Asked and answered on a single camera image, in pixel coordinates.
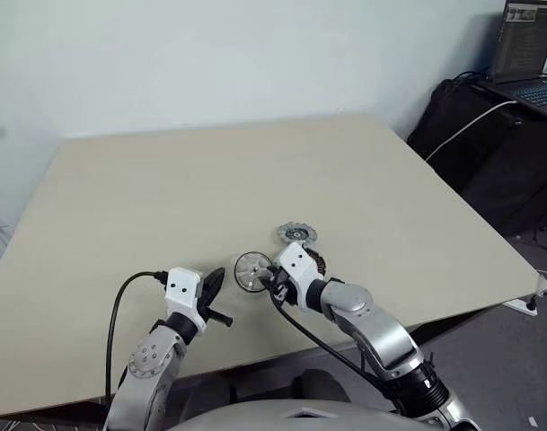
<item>white wall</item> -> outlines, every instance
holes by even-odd
[[[406,136],[441,79],[487,64],[503,4],[0,0],[0,214],[65,137],[350,110]]]

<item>desk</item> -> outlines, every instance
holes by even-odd
[[[242,253],[279,252],[289,221],[317,230],[328,276],[368,287],[406,326],[547,286],[367,115],[79,139],[59,150],[0,263],[0,415],[103,395],[111,306],[141,270],[228,271],[214,308],[234,326],[211,321],[181,376],[312,347],[232,276]],[[128,289],[114,382],[164,313],[157,282]],[[320,314],[301,320],[331,344],[347,340]]]

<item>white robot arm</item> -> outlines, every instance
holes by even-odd
[[[277,257],[272,275],[263,279],[274,301],[322,312],[350,335],[378,379],[377,387],[400,413],[441,429],[478,430],[468,411],[424,360],[406,329],[376,305],[362,286],[324,281],[318,262],[299,243]]]
[[[111,404],[104,426],[109,431],[160,431],[165,400],[177,379],[188,344],[206,329],[208,319],[231,326],[233,320],[209,308],[225,270],[207,277],[185,268],[167,274],[168,318],[158,321],[129,356],[128,368]]]
[[[375,431],[480,431],[463,404],[424,360],[406,329],[379,308],[364,287],[336,279],[325,281],[318,261],[297,242],[290,243],[274,263],[259,280],[268,288],[278,310],[287,317],[281,307],[287,302],[303,311],[321,312],[335,322],[356,341],[373,371],[362,376],[393,402],[399,414],[334,401],[266,400],[209,411],[172,431],[329,430],[336,427]],[[161,430],[164,403],[177,378],[186,346],[203,333],[207,319],[213,318],[228,326],[232,323],[230,318],[208,308],[221,287],[224,273],[221,268],[202,282],[197,272],[184,268],[169,271],[165,296],[169,317],[158,322],[131,354],[127,375],[111,405],[104,431]]]

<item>laptop screen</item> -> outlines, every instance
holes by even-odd
[[[495,83],[536,78],[547,58],[547,1],[508,0],[490,70]]]

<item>laptop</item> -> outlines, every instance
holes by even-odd
[[[489,77],[478,85],[547,116],[547,1],[507,0]]]

